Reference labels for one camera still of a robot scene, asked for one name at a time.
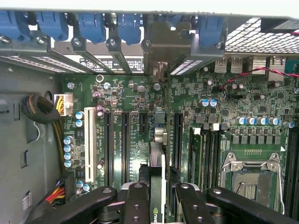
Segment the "blue clip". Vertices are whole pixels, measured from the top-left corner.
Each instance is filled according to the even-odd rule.
[[[127,45],[139,43],[141,39],[140,14],[117,14],[118,36]]]
[[[66,41],[69,38],[69,27],[64,13],[37,12],[36,18],[41,31],[55,41]]]
[[[78,13],[78,20],[83,38],[93,43],[106,41],[106,28],[102,13]]]
[[[23,12],[0,11],[0,33],[19,42],[29,42],[30,30]]]
[[[199,16],[197,28],[199,33],[199,44],[211,46],[220,40],[223,27],[223,17],[220,16]]]

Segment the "gray metal panel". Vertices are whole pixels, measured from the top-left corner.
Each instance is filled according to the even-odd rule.
[[[32,193],[33,205],[55,185],[59,178],[59,158],[52,125],[45,126],[45,136],[27,144],[26,120],[14,119],[14,104],[30,93],[58,93],[55,76],[0,63],[0,99],[5,99],[10,113],[0,114],[0,223],[24,221],[24,195]],[[28,166],[21,168],[21,153],[28,150]]]

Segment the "ventilation grille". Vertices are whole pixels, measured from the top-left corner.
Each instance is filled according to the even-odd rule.
[[[226,52],[299,54],[299,36],[260,33],[261,19],[252,18],[228,35]]]
[[[61,68],[64,68],[64,69],[67,69],[67,70],[71,70],[73,72],[76,72],[76,73],[85,73],[85,71],[81,70],[81,69],[77,69],[71,65],[68,65],[66,63],[63,63],[61,61],[58,61],[58,60],[55,60],[51,57],[47,57],[47,56],[42,56],[42,57],[33,57],[33,58],[36,58],[38,60],[41,60],[41,61],[44,61],[44,62],[47,62],[47,63],[50,63],[50,64],[53,64],[55,66],[59,66]]]
[[[43,64],[40,64],[40,63],[32,62],[32,61],[20,58],[18,56],[1,56],[1,57],[6,58],[6,59],[10,59],[10,60],[13,60],[13,61],[16,61],[16,62],[32,65],[32,66],[35,66],[35,67],[38,67],[38,68],[41,68],[41,69],[50,70],[50,71],[53,71],[53,72],[59,72],[59,73],[66,72],[64,70],[60,70],[60,69],[56,69],[56,68],[46,66],[46,65],[43,65]]]

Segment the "motherboard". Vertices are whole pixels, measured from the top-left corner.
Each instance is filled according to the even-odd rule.
[[[65,152],[71,151],[66,169],[75,172],[78,196],[105,185],[120,190],[127,182],[149,182],[140,172],[152,162],[154,141],[178,182],[202,192],[221,186],[284,213],[298,81],[268,81],[265,74],[226,85],[236,74],[209,70],[168,75],[163,82],[153,76],[64,75],[63,92],[73,97],[73,115],[64,117]]]

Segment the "white pci slot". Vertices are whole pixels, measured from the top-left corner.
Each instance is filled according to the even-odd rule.
[[[85,181],[94,182],[97,176],[97,145],[96,145],[95,107],[84,108],[85,134]]]

